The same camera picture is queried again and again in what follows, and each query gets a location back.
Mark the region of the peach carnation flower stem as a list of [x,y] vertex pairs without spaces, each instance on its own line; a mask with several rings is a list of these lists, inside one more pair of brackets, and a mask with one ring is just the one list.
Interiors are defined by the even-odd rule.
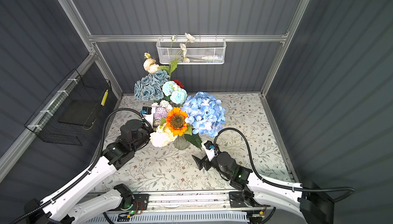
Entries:
[[154,147],[164,147],[173,142],[178,136],[166,126],[157,127],[156,131],[150,134],[150,142]]

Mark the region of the clear ribbed glass vase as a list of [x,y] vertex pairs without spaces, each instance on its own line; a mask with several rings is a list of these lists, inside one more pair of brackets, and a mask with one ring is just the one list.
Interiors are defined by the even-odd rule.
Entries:
[[190,142],[185,139],[185,135],[178,136],[174,140],[174,147],[178,150],[185,150],[190,146]]

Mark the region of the pink peach flower bunch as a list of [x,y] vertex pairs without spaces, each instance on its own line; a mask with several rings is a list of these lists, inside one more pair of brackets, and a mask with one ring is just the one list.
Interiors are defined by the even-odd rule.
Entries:
[[160,102],[154,102],[152,108],[155,108],[153,115],[153,126],[158,127],[161,124],[161,119],[167,118],[169,112],[173,109],[173,106],[166,100]]

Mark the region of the dusty blue rose bunch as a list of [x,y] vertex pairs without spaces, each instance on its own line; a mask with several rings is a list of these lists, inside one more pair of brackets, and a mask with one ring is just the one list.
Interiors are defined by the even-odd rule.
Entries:
[[137,81],[134,86],[134,96],[144,102],[162,100],[164,92],[162,86],[169,81],[169,75],[164,70],[158,70]]

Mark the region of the blue hydrangea flower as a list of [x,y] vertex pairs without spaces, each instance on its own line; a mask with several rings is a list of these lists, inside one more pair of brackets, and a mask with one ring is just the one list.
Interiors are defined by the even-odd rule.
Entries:
[[188,115],[185,122],[191,125],[193,135],[215,137],[226,122],[222,101],[206,92],[188,96],[182,111]]

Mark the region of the pale blue peony stem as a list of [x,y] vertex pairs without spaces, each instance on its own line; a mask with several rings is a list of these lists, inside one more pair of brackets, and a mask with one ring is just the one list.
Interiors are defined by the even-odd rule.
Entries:
[[167,81],[162,86],[164,100],[175,104],[183,104],[187,99],[187,92],[174,81]]

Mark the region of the red gerbera flower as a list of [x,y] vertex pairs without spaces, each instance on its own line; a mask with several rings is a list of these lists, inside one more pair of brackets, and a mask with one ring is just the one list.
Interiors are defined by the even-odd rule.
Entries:
[[183,85],[182,82],[179,81],[178,79],[174,79],[173,81],[178,85],[178,87],[184,88],[184,85]]

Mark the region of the white peony flower stem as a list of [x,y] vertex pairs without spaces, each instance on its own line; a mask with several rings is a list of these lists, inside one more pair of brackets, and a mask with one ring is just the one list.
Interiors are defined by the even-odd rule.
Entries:
[[151,57],[150,53],[144,53],[144,58],[143,68],[145,71],[149,74],[153,74],[160,70],[160,66],[156,63],[156,60]]

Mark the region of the white poppy flower stem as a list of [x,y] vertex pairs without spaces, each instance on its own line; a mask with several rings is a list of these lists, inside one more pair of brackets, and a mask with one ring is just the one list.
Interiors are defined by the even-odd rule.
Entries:
[[176,36],[173,35],[171,37],[171,46],[169,48],[168,51],[168,60],[169,60],[169,64],[168,67],[165,69],[168,72],[168,75],[171,76],[172,73],[176,70],[178,63],[181,59],[185,60],[187,57],[187,44],[188,43],[194,43],[196,41],[195,37],[189,33],[185,33],[185,43],[180,43],[179,47],[180,49],[172,56],[172,49],[173,49],[173,45],[176,39]]

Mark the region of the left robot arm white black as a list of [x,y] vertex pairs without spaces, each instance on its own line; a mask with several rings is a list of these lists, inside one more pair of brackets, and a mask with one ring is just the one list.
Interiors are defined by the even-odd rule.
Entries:
[[142,208],[125,184],[83,203],[80,200],[127,164],[148,144],[152,132],[152,124],[146,119],[127,121],[117,140],[108,144],[101,157],[95,158],[81,174],[42,200],[33,199],[25,205],[26,223],[80,224],[109,210],[121,208],[134,212]]

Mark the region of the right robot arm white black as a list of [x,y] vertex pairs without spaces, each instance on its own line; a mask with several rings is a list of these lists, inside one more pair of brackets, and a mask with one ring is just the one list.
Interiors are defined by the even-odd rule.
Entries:
[[271,206],[303,218],[308,224],[332,224],[334,222],[333,199],[324,192],[309,192],[314,183],[286,183],[268,178],[268,181],[289,187],[283,189],[260,180],[253,170],[238,165],[227,153],[203,158],[192,157],[199,170],[215,169],[229,185],[241,193],[237,198],[248,207]]

